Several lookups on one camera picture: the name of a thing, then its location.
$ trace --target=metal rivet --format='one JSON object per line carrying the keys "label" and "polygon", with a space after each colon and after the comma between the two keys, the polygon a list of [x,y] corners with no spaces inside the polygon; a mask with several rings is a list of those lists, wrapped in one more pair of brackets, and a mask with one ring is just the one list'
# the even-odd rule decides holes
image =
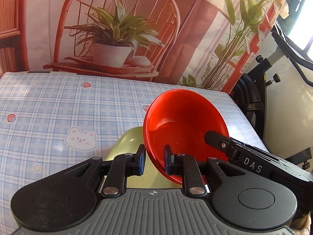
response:
{"label": "metal rivet", "polygon": [[203,194],[205,192],[205,190],[202,187],[192,187],[189,189],[189,192],[191,192],[192,194]]}
{"label": "metal rivet", "polygon": [[114,195],[118,193],[118,189],[116,187],[106,187],[103,189],[103,193],[107,195]]}

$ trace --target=star print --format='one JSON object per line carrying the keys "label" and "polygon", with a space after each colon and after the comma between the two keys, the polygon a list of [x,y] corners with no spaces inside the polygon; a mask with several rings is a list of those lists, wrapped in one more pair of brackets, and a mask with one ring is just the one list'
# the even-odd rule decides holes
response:
{"label": "star print", "polygon": [[40,172],[41,171],[41,166],[39,164],[36,164],[33,166],[33,169],[35,172]]}

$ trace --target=strawberry print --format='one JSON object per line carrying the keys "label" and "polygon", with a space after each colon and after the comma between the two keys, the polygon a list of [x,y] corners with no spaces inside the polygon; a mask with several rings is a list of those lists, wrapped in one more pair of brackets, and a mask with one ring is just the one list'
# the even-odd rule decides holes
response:
{"label": "strawberry print", "polygon": [[9,123],[14,122],[15,119],[16,119],[15,114],[9,114],[9,115],[7,115],[7,121],[8,121]]}
{"label": "strawberry print", "polygon": [[141,108],[142,108],[145,112],[148,111],[149,107],[150,107],[150,105],[142,105],[142,106],[141,106]]}
{"label": "strawberry print", "polygon": [[87,87],[91,87],[91,84],[88,82],[84,82],[84,83],[81,83],[80,86],[82,86],[83,88],[87,88]]}

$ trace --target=green bowl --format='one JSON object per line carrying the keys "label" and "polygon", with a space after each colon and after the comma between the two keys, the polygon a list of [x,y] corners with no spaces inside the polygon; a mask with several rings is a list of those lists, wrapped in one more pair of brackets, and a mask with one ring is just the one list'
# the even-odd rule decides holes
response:
{"label": "green bowl", "polygon": [[[143,144],[142,126],[134,127],[125,132],[116,142],[106,160],[113,160],[115,156],[124,153],[136,153],[140,144]],[[128,188],[180,188],[176,184],[164,177],[153,165],[148,154],[146,155],[145,170],[143,175],[131,176],[127,179]]]}

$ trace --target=circular pad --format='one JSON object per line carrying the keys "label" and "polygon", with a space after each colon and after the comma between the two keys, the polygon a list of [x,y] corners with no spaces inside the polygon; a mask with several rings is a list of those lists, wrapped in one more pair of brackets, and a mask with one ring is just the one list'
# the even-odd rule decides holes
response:
{"label": "circular pad", "polygon": [[33,201],[42,209],[58,209],[69,202],[69,194],[60,189],[48,189],[37,193]]}
{"label": "circular pad", "polygon": [[275,197],[267,190],[250,188],[240,192],[238,200],[242,205],[251,209],[266,209],[273,205]]}

